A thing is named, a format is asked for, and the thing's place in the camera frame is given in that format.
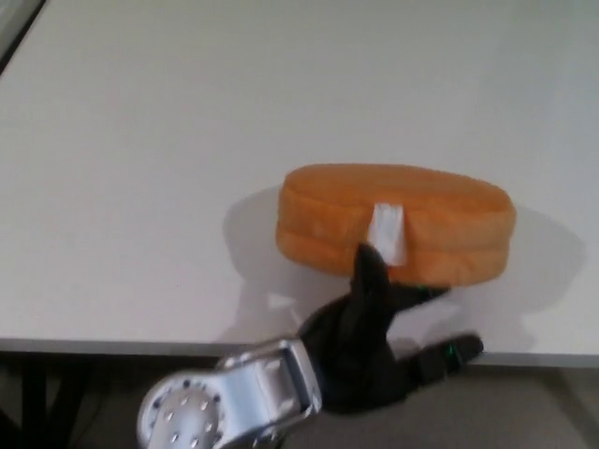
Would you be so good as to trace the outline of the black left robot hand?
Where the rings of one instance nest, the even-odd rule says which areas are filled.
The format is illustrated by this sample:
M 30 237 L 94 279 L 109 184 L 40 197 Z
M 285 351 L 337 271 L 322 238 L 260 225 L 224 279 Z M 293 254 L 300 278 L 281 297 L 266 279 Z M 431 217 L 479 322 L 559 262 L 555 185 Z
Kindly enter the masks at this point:
M 475 333 L 462 333 L 396 357 L 387 333 L 397 314 L 447 289 L 393 282 L 381 254 L 360 244 L 349 292 L 314 312 L 299 336 L 316 372 L 328 413 L 366 413 L 445 381 L 482 355 Z

